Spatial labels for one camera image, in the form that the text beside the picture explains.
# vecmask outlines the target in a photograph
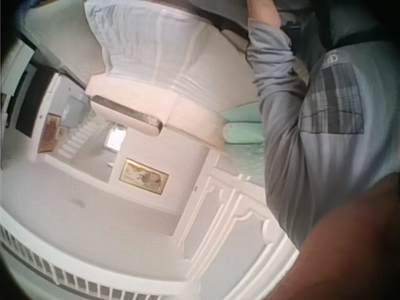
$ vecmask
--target white cabinet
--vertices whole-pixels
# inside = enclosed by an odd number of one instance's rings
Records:
[[[298,255],[264,188],[217,151],[204,163],[174,241],[201,300],[262,299]]]

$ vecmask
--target hand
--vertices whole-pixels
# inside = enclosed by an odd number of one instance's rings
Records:
[[[247,0],[249,19],[265,22],[274,27],[281,27],[281,17],[273,0]]]

